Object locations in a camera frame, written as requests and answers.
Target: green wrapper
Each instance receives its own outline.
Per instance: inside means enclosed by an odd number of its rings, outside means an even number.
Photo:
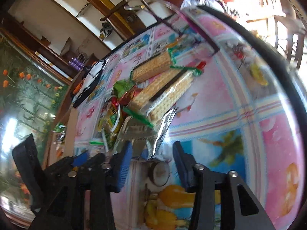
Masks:
[[[114,95],[120,99],[122,98],[132,87],[134,87],[134,83],[132,81],[128,81],[125,79],[118,80],[113,85]]]

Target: plastic bag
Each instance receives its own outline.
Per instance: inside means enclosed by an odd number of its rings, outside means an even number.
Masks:
[[[132,143],[132,157],[138,160],[163,159],[157,156],[158,149],[176,113],[170,109],[155,125],[148,127],[134,117],[127,117],[114,144],[114,153],[121,152],[125,142]]]
[[[208,6],[211,7],[217,11],[220,11],[222,13],[225,13],[224,8],[222,7],[222,5],[217,2],[216,0],[183,0],[180,9],[184,9],[184,8],[193,8],[193,7],[197,7],[197,6]]]
[[[162,73],[128,104],[126,112],[154,126],[191,86],[193,71],[170,69]]]
[[[183,0],[180,9],[206,5],[205,0]]]

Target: wooden frame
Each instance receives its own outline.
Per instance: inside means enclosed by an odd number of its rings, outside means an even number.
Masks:
[[[21,44],[26,46],[27,52],[39,52],[57,68],[61,69],[71,78],[74,78],[78,73],[73,67],[71,67],[66,61],[64,61],[56,52],[46,47],[40,42],[31,32],[29,32],[21,23],[19,23],[14,17],[8,13],[4,13],[1,17],[1,27],[10,34],[14,35]]]
[[[49,66],[46,62],[44,62],[42,59],[40,59],[34,52],[32,52],[28,47],[26,47],[24,44],[22,44],[15,36],[13,36],[11,33],[9,33],[6,29],[1,27],[0,32],[2,34],[4,34],[9,40],[11,40],[26,55],[28,55],[30,58],[34,59],[35,62],[39,66],[41,66],[43,69],[45,69],[46,71],[51,73],[53,76],[55,76],[59,81],[63,82],[66,85],[71,85],[72,82],[70,80],[68,80],[62,74],[58,73],[51,66]]]

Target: cracker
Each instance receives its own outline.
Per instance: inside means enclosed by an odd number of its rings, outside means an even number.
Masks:
[[[137,66],[131,73],[131,80],[136,83],[144,82],[145,80],[167,71],[171,65],[171,57],[168,51],[165,51]]]

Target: blue gripper pad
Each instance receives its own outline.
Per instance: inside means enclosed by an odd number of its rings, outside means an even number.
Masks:
[[[132,144],[126,141],[122,151],[114,154],[110,160],[113,170],[110,174],[110,192],[118,193],[125,185],[129,172],[130,161],[132,159]]]
[[[88,151],[83,152],[82,154],[78,155],[75,157],[74,162],[73,162],[73,167],[79,167],[83,165],[89,158],[89,153]]]
[[[179,141],[173,144],[173,157],[181,186],[184,187],[187,192],[192,192],[195,187],[193,166],[196,164],[196,161],[194,157],[184,152]]]

